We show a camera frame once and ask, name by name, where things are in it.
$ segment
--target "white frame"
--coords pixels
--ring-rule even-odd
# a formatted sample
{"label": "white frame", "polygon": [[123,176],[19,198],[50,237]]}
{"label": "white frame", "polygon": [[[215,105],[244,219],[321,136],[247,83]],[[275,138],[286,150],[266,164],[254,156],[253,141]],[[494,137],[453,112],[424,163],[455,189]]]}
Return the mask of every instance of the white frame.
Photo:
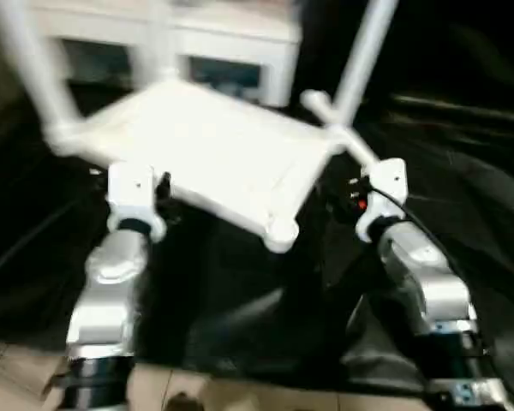
{"label": "white frame", "polygon": [[128,161],[150,164],[157,178],[170,172],[174,197],[261,236],[273,252],[288,251],[298,235],[296,215],[331,155],[347,150],[364,172],[378,161],[344,124],[354,118],[397,0],[370,0],[338,102],[332,106],[321,92],[305,94],[304,103],[326,130],[181,80],[168,2],[150,1],[148,50],[158,62],[157,80],[83,121],[22,1],[0,0],[4,43],[42,117],[48,143],[58,154],[104,167]]}

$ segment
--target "floor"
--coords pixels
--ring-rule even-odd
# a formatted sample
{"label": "floor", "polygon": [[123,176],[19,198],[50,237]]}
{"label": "floor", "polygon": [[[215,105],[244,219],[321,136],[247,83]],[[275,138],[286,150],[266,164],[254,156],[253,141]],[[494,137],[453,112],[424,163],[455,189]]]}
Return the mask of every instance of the floor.
{"label": "floor", "polygon": [[[61,361],[56,355],[0,344],[0,409],[53,410],[60,392],[52,390],[46,397],[41,392]],[[161,411],[169,398],[182,391],[199,397],[206,411],[427,410],[415,400],[287,390],[146,365],[135,368],[129,383],[134,411]]]}

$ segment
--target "white pipe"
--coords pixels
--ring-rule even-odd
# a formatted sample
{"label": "white pipe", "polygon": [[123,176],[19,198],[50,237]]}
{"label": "white pipe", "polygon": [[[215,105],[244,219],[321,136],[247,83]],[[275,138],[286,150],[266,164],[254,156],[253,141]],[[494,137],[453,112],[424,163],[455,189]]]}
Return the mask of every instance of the white pipe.
{"label": "white pipe", "polygon": [[352,126],[396,7],[397,0],[369,0],[335,99],[343,125]]}
{"label": "white pipe", "polygon": [[54,72],[42,43],[44,40],[36,33],[22,0],[0,0],[0,33],[7,54],[13,59],[45,129],[52,134],[67,133],[79,121],[80,114],[67,88]]}
{"label": "white pipe", "polygon": [[379,162],[377,155],[355,130],[348,129],[338,122],[338,114],[332,108],[327,94],[307,90],[301,95],[301,103],[326,125],[331,137],[338,140],[362,167],[368,167]]}
{"label": "white pipe", "polygon": [[153,63],[158,77],[178,74],[173,7],[170,0],[147,0],[149,3],[150,41]]}

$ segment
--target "black cable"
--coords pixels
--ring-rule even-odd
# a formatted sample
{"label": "black cable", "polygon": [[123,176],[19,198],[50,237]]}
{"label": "black cable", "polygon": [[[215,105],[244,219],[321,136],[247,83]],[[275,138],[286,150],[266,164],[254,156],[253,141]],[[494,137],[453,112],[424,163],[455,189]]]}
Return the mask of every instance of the black cable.
{"label": "black cable", "polygon": [[[390,194],[384,192],[383,190],[375,187],[370,188],[372,191],[374,191],[377,194],[380,194],[384,197],[386,197],[389,201],[394,203],[396,207],[398,207],[400,210],[402,210],[405,215],[407,216],[408,220],[410,220],[412,223],[414,223],[422,232],[427,235],[429,240],[445,255],[445,258],[447,259],[447,262],[449,263],[451,269],[457,275],[458,277],[463,277],[462,273],[463,270],[461,269],[458,262],[455,260],[455,258],[447,251],[447,248],[444,247],[444,245],[441,243],[440,240],[438,240],[438,237],[430,231],[425,224],[418,218],[414,212],[412,212],[405,204],[401,203],[400,201],[396,200],[394,197],[392,197]],[[508,391],[508,394],[512,397],[512,405],[514,405],[514,389],[509,384],[508,380],[504,377],[502,372],[499,371],[499,368],[495,365],[494,361],[492,362],[493,370],[499,375],[500,379],[503,381],[503,384]]]}
{"label": "black cable", "polygon": [[50,227],[53,223],[55,223],[59,218],[65,215],[72,207],[85,199],[86,196],[78,196],[71,201],[67,202],[63,206],[59,207],[52,214],[48,215],[48,217],[30,229],[25,235],[23,235],[13,246],[8,248],[1,256],[0,256],[0,269],[17,253],[19,253],[30,241],[32,241],[37,235],[42,233],[48,227]]}

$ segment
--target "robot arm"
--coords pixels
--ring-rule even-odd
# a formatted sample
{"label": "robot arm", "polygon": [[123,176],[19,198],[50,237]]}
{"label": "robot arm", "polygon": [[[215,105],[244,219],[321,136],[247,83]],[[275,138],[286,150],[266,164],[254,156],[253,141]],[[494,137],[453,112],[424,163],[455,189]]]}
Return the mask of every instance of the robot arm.
{"label": "robot arm", "polygon": [[323,92],[305,92],[302,103],[362,166],[362,178],[350,181],[351,197],[365,199],[356,233],[377,247],[386,274],[402,297],[404,320],[414,341],[409,355],[428,381],[429,405],[440,410],[511,408],[481,339],[467,285],[432,235],[406,220],[405,162],[379,160],[338,120],[339,113]]}
{"label": "robot arm", "polygon": [[58,409],[126,410],[133,367],[137,291],[151,241],[165,234],[154,211],[152,169],[113,164],[109,169],[111,231],[89,255],[87,282],[73,311]]}

